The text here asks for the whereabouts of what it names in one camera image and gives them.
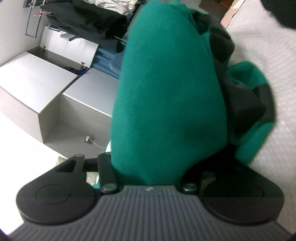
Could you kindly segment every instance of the white cloth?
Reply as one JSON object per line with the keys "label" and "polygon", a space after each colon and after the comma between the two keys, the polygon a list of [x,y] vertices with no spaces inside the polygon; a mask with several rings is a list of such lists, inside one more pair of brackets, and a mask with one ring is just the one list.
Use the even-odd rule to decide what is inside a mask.
{"label": "white cloth", "polygon": [[227,27],[235,43],[230,62],[252,61],[265,74],[276,124],[251,167],[276,183],[285,204],[278,223],[296,232],[296,31],[281,26],[260,0],[246,0]]}
{"label": "white cloth", "polygon": [[120,14],[125,14],[126,12],[131,13],[137,0],[83,0],[90,4],[96,4],[98,7],[109,9]]}

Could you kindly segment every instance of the gray plastic base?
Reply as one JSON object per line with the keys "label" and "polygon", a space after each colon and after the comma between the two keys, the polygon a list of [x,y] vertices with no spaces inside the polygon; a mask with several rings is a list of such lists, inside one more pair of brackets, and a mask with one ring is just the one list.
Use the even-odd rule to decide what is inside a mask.
{"label": "gray plastic base", "polygon": [[286,241],[275,222],[244,227],[210,214],[195,195],[174,186],[126,186],[103,196],[83,218],[59,226],[25,223],[9,237],[13,241]]}

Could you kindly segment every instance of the metal screw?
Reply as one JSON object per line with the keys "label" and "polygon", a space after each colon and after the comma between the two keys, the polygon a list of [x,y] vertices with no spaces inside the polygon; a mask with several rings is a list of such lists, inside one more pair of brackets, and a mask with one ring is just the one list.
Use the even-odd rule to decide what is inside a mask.
{"label": "metal screw", "polygon": [[197,186],[194,183],[186,183],[183,185],[183,190],[185,192],[194,192],[197,190]]}
{"label": "metal screw", "polygon": [[117,185],[115,183],[107,183],[102,188],[105,192],[113,192],[117,189]]}

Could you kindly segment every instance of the green cloth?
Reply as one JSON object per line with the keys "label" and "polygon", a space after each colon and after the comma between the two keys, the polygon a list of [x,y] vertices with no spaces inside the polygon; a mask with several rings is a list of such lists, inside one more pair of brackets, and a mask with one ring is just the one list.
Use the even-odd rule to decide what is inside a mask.
{"label": "green cloth", "polygon": [[[229,67],[226,73],[233,82],[245,84],[251,89],[262,84],[267,84],[260,70],[247,61]],[[274,123],[270,121],[258,121],[240,137],[229,135],[228,142],[238,146],[235,152],[236,159],[245,165],[249,165],[264,143],[266,136],[273,128],[273,125]]]}
{"label": "green cloth", "polygon": [[[111,161],[122,185],[177,185],[228,144],[210,34],[199,34],[194,12],[178,1],[151,2],[131,28],[111,127]],[[252,149],[250,139],[243,143]]]}

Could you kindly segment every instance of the metal rod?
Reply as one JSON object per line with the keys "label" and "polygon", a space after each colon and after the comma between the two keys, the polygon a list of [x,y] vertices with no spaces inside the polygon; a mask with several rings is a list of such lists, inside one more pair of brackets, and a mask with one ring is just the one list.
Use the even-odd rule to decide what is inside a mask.
{"label": "metal rod", "polygon": [[35,32],[35,36],[29,35],[29,34],[28,34],[28,27],[29,27],[29,21],[30,21],[30,17],[31,17],[31,12],[32,12],[32,9],[35,7],[35,4],[36,4],[36,0],[34,1],[34,4],[32,4],[33,1],[34,1],[34,0],[32,0],[32,2],[31,2],[31,9],[30,9],[30,13],[29,13],[29,18],[28,18],[28,22],[27,22],[27,28],[26,28],[26,34],[25,34],[25,35],[27,35],[27,36],[29,36],[29,37],[32,37],[32,38],[35,38],[35,39],[36,39],[36,38],[37,38],[37,35],[38,35],[38,29],[39,29],[39,25],[40,25],[40,21],[41,21],[42,13],[40,13],[40,16],[39,16],[39,19],[38,19],[38,24],[37,24],[37,28],[36,28],[36,32]]}
{"label": "metal rod", "polygon": [[32,0],[32,2],[31,2],[31,4],[30,4],[30,13],[29,13],[29,17],[28,17],[28,22],[27,22],[27,28],[26,28],[26,33],[25,33],[25,35],[34,38],[34,36],[28,34],[28,27],[29,27],[29,21],[30,21],[30,17],[31,17],[31,12],[32,12],[33,6],[35,6],[35,4],[33,4],[33,2],[34,2],[34,0]]}

